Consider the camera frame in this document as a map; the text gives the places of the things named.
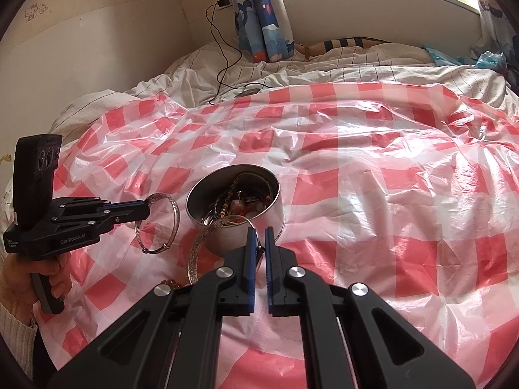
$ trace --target plastic tablecloth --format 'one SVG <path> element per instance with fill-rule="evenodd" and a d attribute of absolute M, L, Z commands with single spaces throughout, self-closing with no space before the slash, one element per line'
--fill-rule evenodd
<path fill-rule="evenodd" d="M 178 236 L 143 254 L 122 224 L 73 252 L 66 310 L 37 311 L 43 340 L 62 367 L 157 283 L 185 282 L 189 190 L 248 163 L 279 178 L 279 243 L 301 266 L 368 284 L 482 387 L 519 331 L 518 143 L 517 118 L 442 85 L 293 86 L 189 111 L 163 94 L 129 102 L 64 149 L 54 196 L 167 193 Z M 201 252 L 199 273 L 218 261 Z M 271 317 L 264 266 L 257 281 L 254 314 L 224 318 L 217 386 L 305 387 L 298 319 Z"/>

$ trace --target screw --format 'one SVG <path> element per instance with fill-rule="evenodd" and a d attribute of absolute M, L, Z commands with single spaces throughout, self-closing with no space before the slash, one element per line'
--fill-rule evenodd
<path fill-rule="evenodd" d="M 171 287 L 167 284 L 160 284 L 153 289 L 153 292 L 156 296 L 164 297 L 171 292 Z"/>
<path fill-rule="evenodd" d="M 220 278 L 229 278 L 233 275 L 233 273 L 234 271 L 227 266 L 216 269 L 216 275 L 218 275 Z"/>
<path fill-rule="evenodd" d="M 364 284 L 353 284 L 351 286 L 351 292 L 353 292 L 358 297 L 363 297 L 368 293 L 368 287 Z"/>
<path fill-rule="evenodd" d="M 293 278 L 302 278 L 306 275 L 306 271 L 301 266 L 294 266 L 289 269 L 289 275 Z"/>

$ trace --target sleeve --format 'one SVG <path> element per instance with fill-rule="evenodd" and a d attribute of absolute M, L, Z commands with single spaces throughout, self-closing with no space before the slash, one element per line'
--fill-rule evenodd
<path fill-rule="evenodd" d="M 25 326 L 0 304 L 0 334 L 11 350 L 13 357 L 31 380 L 33 379 L 33 352 L 36 331 L 35 323 Z"/>

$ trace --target silver bangle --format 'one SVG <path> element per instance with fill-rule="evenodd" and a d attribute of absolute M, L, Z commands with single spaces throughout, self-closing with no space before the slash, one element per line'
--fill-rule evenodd
<path fill-rule="evenodd" d="M 139 245 L 142 248 L 142 252 L 144 254 L 159 254 L 162 252 L 165 252 L 168 250 L 171 245 L 173 244 L 173 241 L 175 240 L 176 233 L 178 231 L 178 226 L 180 225 L 180 209 L 178 208 L 178 205 L 174 198 L 168 196 L 164 193 L 154 193 L 151 196 L 149 196 L 144 203 L 146 203 L 149 208 L 151 208 L 154 203 L 156 203 L 159 200 L 162 200 L 163 198 L 168 199 L 169 203 L 171 203 L 171 206 L 173 207 L 173 214 L 175 214 L 175 221 L 173 222 L 173 231 L 171 231 L 171 236 L 167 243 L 162 244 L 158 249 L 156 250 L 150 250 L 149 248 L 145 247 L 141 240 L 141 225 L 142 221 L 136 221 L 135 222 L 135 236 L 137 238 L 137 241 L 139 242 Z"/>
<path fill-rule="evenodd" d="M 229 215 L 224 216 L 223 218 L 217 219 L 216 221 L 212 222 L 211 225 L 204 228 L 200 234 L 197 235 L 195 238 L 195 241 L 193 241 L 193 245 L 191 246 L 191 249 L 189 250 L 189 258 L 187 260 L 187 276 L 189 278 L 189 283 L 191 285 L 198 282 L 198 252 L 200 251 L 200 248 L 202 247 L 203 242 L 206 240 L 206 238 L 217 228 L 224 227 L 226 225 L 229 225 L 229 223 L 235 222 L 236 220 L 245 220 L 248 222 L 248 224 L 254 228 L 254 231 L 256 232 L 256 238 L 258 241 L 258 244 L 260 244 L 260 239 L 258 235 L 258 230 L 256 227 L 252 224 L 249 218 L 246 218 L 245 216 L 240 215 Z"/>

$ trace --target black cable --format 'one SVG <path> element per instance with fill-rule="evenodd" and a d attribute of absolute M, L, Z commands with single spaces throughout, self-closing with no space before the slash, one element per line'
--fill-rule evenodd
<path fill-rule="evenodd" d="M 222 85 L 228 87 L 228 88 L 231 88 L 231 89 L 238 89 L 237 87 L 234 87 L 234 86 L 231 86 L 231 85 L 228 85 L 227 83 L 224 82 L 225 80 L 225 76 L 227 75 L 227 71 L 238 64 L 238 62 L 240 62 L 240 60 L 243 58 L 243 53 L 240 51 L 240 49 L 238 48 L 235 48 L 234 46 L 232 46 L 231 44 L 229 44 L 225 38 L 222 36 L 222 33 L 220 32 L 219 28 L 216 27 L 216 25 L 214 24 L 214 14 L 216 12 L 216 6 L 217 4 L 213 4 L 213 5 L 210 5 L 209 7 L 207 7 L 206 9 L 206 19 L 207 21 L 210 23 L 210 30 L 211 30 L 211 36 L 213 37 L 213 39 L 215 40 L 216 44 L 218 45 L 218 47 L 220 48 L 220 52 L 222 53 L 222 56 L 225 58 L 225 62 L 227 64 L 227 66 L 225 68 L 223 68 L 222 70 L 220 70 L 218 72 L 218 74 L 216 75 L 216 80 L 218 81 L 218 90 L 216 92 L 216 95 L 209 101 L 209 104 L 210 105 L 214 105 L 214 101 L 216 100 L 216 98 L 218 97 L 218 95 L 220 94 L 220 90 L 222 88 Z M 209 9 L 213 7 L 213 14 L 211 16 L 211 19 L 209 19 L 209 16 L 208 16 L 208 11 Z M 220 45 L 220 43 L 218 42 L 218 40 L 216 39 L 216 36 L 214 35 L 213 33 L 213 28 L 216 29 L 216 31 L 218 32 L 218 34 L 220 35 L 220 38 L 221 40 L 229 47 L 231 47 L 233 50 L 236 50 L 240 53 L 240 57 L 238 57 L 238 59 L 232 63 L 232 64 L 229 64 L 229 59 L 225 56 L 225 53 L 224 53 L 224 50 L 222 48 L 222 46 Z M 259 83 L 259 82 L 250 82 L 250 83 L 246 83 L 246 84 L 243 84 L 242 86 L 243 87 L 247 87 L 248 85 L 252 85 L 252 84 L 257 84 L 257 85 L 260 85 L 264 88 L 269 88 L 269 89 L 272 89 L 272 87 L 268 86 L 268 85 L 265 85 L 264 83 Z"/>

